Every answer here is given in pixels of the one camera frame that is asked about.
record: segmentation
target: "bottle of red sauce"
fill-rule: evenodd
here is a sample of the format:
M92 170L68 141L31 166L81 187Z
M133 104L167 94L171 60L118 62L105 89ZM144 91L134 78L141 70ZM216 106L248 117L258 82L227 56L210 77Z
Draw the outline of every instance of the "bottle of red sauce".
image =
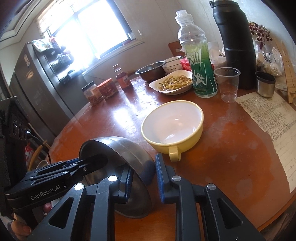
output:
M123 72L120 68L119 64L113 66L113 69L116 73L116 79L118 83L120 84L121 88L124 90L128 87L132 87L131 81L128 78L127 73Z

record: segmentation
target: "wooden table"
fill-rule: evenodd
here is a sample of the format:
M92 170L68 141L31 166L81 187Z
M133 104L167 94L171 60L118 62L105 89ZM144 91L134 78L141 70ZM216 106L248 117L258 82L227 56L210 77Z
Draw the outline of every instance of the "wooden table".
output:
M87 104L63 129L51 148L54 162L76 158L81 145L92 138L126 137L156 151L143 139L140 126L157 106L173 100L189 100L204 112L204 130L199 142L182 153L181 161L165 162L193 184L215 183L229 199L262 230L295 199L270 136L263 132L237 103L227 104L218 93L202 99L192 90L168 96L160 94L140 78L133 89L119 93L95 107ZM238 95L251 91L239 90ZM175 206L162 205L143 219L116 215L117 240L171 241L175 237Z

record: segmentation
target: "human hand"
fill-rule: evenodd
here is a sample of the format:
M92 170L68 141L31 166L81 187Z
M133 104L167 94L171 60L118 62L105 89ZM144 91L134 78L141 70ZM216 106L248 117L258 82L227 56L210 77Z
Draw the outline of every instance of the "human hand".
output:
M44 213L49 213L49 211L52 209L52 205L51 203L46 203L42 206L42 208ZM29 236L32 232L32 229L29 226L17 220L11 223L11 229L15 233L17 238L22 241L26 240L26 237Z

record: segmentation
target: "metal basin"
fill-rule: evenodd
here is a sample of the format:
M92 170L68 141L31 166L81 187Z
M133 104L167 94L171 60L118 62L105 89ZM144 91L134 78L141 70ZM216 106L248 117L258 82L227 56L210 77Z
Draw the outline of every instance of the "metal basin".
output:
M152 157L141 146L123 137L100 137L86 141L80 149L79 158L96 154L108 158L104 168L86 175L88 185L99 183L114 175L115 169L125 163L134 169L131 196L126 204L115 204L115 211L128 218L147 216L155 202L157 182L154 177L155 164Z
M139 74L141 78L147 82L158 80L165 76L165 71L163 69L163 65L165 64L165 61L149 64L139 69L136 74Z

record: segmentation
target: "refrigerator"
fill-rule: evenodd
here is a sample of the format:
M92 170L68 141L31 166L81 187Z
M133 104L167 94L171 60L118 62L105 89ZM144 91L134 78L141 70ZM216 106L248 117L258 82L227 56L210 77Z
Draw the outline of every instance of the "refrigerator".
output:
M79 74L66 82L61 81L60 76L67 74L71 65L58 72L52 66L52 58L50 51L40 53L33 44L26 43L9 86L29 116L34 130L49 145L88 103L81 91L88 84L84 77Z

